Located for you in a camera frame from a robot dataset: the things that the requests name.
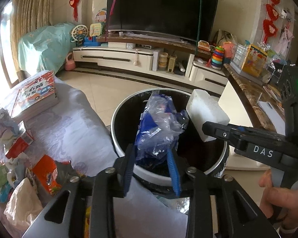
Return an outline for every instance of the screw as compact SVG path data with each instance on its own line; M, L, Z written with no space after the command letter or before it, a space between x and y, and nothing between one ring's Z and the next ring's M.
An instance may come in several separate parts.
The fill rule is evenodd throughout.
M230 175L224 175L223 179L224 179L224 181L233 181L234 180L234 178Z
M72 176L70 179L70 182L78 182L79 181L79 177L78 176Z
M108 174L112 174L116 171L116 169L114 167L107 167L105 169L105 173L108 173Z
M188 167L188 168L187 168L187 172L188 172L188 173L192 173L192 174L193 174L193 173L195 173L195 172L196 172L196 168L195 168L195 167L193 167L193 166L190 166L190 167Z

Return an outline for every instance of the human hand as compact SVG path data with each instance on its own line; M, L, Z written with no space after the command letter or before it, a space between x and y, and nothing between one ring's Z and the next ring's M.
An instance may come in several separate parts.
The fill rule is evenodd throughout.
M271 171L267 170L258 182L260 187L264 187L263 196L259 208L267 218L273 215L272 205L287 208L286 215L281 216L284 229L294 229L298 227L298 190L273 187Z

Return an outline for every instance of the curtain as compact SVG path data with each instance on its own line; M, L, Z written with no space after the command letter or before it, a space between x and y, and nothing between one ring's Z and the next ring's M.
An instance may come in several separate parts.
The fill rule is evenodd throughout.
M13 0L10 40L13 62L19 81L24 80L18 62L18 42L26 33L50 25L50 0Z

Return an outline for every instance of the television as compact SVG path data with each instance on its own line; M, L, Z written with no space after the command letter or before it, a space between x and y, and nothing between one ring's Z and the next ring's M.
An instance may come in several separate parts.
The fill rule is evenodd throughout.
M202 0L201 27L198 35L200 0L107 0L108 30L168 34L189 40L210 39L218 0Z

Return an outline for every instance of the trash can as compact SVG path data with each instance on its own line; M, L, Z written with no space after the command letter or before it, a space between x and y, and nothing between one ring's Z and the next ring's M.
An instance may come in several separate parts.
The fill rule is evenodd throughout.
M190 98L189 93L181 90L151 88L124 99L111 119L111 136L119 157L125 155L128 144L135 142L140 115L153 90L172 97L177 112L186 108ZM187 129L179 136L177 154L186 158L188 166L196 167L207 175L220 177L229 156L229 146L226 141L218 139L203 142L190 120ZM134 176L152 192L165 195L173 192L166 162L153 169L135 165Z

